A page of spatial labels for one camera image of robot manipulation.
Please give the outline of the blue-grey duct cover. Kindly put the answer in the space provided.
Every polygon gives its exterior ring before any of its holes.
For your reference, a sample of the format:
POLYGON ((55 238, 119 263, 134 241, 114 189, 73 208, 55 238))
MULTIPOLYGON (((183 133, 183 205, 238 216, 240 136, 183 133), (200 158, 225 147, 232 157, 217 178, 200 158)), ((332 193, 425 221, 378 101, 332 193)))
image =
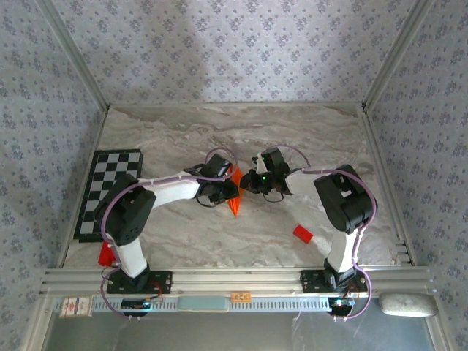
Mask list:
POLYGON ((224 313, 229 311, 229 301, 222 296, 179 297, 178 312, 224 313))

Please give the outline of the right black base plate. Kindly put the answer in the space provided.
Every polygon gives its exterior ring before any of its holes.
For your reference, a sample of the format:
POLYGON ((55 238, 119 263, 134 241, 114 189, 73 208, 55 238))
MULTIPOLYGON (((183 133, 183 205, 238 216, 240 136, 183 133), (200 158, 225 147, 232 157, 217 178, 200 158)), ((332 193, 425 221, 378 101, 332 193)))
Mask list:
POLYGON ((303 293, 345 293, 349 288, 358 293, 369 291, 364 275, 356 271, 352 272, 351 276, 339 280, 325 269, 302 270, 300 283, 303 293))

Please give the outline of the small red block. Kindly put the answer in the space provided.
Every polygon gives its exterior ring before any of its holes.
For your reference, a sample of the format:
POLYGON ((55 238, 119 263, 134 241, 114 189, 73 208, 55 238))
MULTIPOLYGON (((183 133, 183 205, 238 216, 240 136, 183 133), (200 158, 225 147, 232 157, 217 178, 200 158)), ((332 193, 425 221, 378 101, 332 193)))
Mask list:
POLYGON ((313 234, 302 225, 297 225, 292 233, 305 244, 308 244, 313 238, 313 234))

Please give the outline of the black grey checkerboard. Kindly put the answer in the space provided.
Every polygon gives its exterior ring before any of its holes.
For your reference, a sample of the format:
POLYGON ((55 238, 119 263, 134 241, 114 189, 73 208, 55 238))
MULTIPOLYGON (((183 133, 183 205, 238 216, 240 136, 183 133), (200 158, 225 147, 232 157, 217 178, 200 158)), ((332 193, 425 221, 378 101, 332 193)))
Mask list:
POLYGON ((102 241, 99 225, 94 220, 94 210, 118 178, 125 174, 139 178, 142 163, 140 149, 94 152, 75 226, 75 240, 81 243, 102 241))

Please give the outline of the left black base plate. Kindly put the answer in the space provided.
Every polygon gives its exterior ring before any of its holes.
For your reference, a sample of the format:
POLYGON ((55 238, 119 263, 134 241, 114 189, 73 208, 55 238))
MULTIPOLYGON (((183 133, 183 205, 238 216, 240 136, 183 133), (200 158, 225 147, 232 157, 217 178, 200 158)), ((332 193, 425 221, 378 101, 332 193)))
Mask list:
POLYGON ((170 294, 172 278, 172 271, 146 271, 136 278, 129 278, 123 271, 119 271, 110 276, 106 293, 114 295, 170 294))

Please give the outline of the red white sticker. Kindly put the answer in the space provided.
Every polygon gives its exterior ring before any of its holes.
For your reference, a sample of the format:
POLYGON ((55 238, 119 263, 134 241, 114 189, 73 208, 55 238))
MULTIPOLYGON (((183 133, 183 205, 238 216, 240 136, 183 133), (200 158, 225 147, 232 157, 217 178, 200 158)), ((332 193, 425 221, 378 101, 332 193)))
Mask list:
POLYGON ((62 299, 60 318, 90 317, 92 314, 93 296, 75 296, 62 299))

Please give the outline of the left circuit board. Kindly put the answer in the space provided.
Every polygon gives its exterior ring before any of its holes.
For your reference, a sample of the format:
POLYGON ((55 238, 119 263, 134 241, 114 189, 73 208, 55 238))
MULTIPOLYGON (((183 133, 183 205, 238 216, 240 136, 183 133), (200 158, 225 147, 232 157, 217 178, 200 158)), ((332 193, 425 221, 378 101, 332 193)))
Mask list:
POLYGON ((151 300, 147 298, 124 298, 121 302, 122 309, 149 310, 151 300))

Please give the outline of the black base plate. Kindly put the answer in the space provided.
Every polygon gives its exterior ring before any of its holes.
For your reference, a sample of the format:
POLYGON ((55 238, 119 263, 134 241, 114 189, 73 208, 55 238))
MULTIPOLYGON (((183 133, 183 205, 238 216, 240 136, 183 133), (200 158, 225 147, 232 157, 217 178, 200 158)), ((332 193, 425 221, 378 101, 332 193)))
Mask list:
POLYGON ((349 288, 358 293, 369 291, 364 275, 356 271, 352 272, 351 276, 339 280, 325 269, 302 270, 300 283, 303 293, 345 293, 349 288))
POLYGON ((129 278, 123 271, 119 271, 110 276, 106 293, 114 295, 170 294, 172 278, 172 271, 146 271, 136 278, 129 278))

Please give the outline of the aluminium frame post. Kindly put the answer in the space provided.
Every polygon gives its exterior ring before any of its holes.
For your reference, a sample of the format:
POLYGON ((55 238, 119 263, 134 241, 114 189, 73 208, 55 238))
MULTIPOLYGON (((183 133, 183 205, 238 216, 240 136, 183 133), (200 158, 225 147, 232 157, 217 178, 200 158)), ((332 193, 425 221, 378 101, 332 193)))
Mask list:
POLYGON ((46 21, 56 35, 57 40, 60 42, 64 52, 67 55, 70 63, 74 67, 78 77, 82 80, 84 86, 87 88, 92 99, 96 102, 100 109, 107 111, 108 103, 99 89, 99 86, 91 74, 85 59, 80 52, 78 46, 75 44, 71 34, 69 33, 65 22, 62 20, 58 10, 56 9, 52 0, 35 0, 37 6, 45 16, 46 21))
POLYGON ((415 0, 405 21, 401 25, 401 30, 394 43, 390 47, 376 78, 371 84, 365 99, 363 100, 363 111, 370 113, 378 103, 382 93, 386 89, 403 59, 408 47, 412 43, 419 28, 423 24, 435 0, 415 0))

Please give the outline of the grey metal sheet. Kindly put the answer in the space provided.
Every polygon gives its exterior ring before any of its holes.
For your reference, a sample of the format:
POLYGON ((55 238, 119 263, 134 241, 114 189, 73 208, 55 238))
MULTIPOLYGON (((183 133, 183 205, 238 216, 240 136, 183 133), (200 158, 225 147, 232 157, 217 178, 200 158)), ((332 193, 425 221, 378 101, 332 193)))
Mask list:
POLYGON ((435 351, 423 319, 370 309, 356 320, 307 313, 113 314, 56 318, 44 351, 435 351))

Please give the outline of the red studded brick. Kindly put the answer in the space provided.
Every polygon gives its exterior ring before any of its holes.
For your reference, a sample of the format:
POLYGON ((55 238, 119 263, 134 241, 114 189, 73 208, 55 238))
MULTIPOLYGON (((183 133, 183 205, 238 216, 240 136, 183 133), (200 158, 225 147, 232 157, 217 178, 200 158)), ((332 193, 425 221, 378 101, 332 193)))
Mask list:
POLYGON ((102 267, 113 267, 117 263, 116 256, 114 255, 112 247, 108 242, 102 242, 98 263, 102 267))

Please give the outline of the aluminium side rail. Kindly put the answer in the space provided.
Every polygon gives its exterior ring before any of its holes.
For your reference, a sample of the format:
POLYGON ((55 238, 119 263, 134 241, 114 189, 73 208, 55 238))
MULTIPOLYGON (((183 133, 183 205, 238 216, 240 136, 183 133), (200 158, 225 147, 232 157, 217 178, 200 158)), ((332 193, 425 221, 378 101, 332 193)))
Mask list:
POLYGON ((358 112, 360 113, 367 145, 369 146, 371 157, 376 169, 377 180, 382 193, 383 202, 388 210, 390 227, 392 228, 394 235, 397 237, 396 246, 398 247, 400 262, 402 265, 416 266, 418 264, 418 260, 415 256, 415 250, 409 237, 403 211, 385 162, 384 153, 378 140, 376 129, 371 118, 362 107, 358 108, 358 112))
POLYGON ((74 237, 75 227, 76 227, 76 224, 78 222, 81 203, 82 203, 82 200, 83 200, 83 197, 84 197, 84 192, 86 190, 88 175, 90 173, 91 165, 92 165, 93 158, 94 158, 94 152, 96 151, 97 146, 99 145, 99 140, 101 138, 102 130, 103 130, 104 124, 105 124, 105 120, 106 120, 107 115, 108 115, 108 110, 109 110, 109 107, 107 107, 107 109, 105 110, 105 112, 103 113, 103 115, 102 115, 102 117, 101 117, 101 119, 99 121, 99 128, 97 129, 97 133, 95 135, 94 142, 92 144, 91 150, 89 151, 88 157, 86 159, 86 167, 84 168, 84 171, 83 171, 83 177, 80 180, 80 188, 79 188, 77 194, 73 197, 73 200, 74 200, 73 212, 72 212, 72 215, 70 216, 70 219, 67 222, 67 229, 63 232, 63 234, 64 234, 63 235, 63 241, 61 243, 60 252, 58 253, 56 262, 54 264, 55 268, 62 268, 63 267, 64 262, 65 262, 66 257, 67 257, 67 252, 68 252, 68 249, 69 249, 69 245, 72 242, 72 239, 74 237))

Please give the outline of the aluminium mounting rail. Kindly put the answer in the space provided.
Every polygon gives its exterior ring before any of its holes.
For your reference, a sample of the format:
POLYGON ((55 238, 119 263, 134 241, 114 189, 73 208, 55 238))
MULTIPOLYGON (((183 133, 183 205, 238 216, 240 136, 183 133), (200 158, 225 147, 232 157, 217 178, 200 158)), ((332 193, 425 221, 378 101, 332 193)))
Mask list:
MULTIPOLYGON (((437 292, 429 268, 417 266, 366 266, 372 292, 437 292)), ((253 296, 299 295, 300 268, 173 268, 172 295, 229 295, 245 291, 253 296)), ((50 269, 39 288, 54 296, 99 292, 99 269, 50 269)))

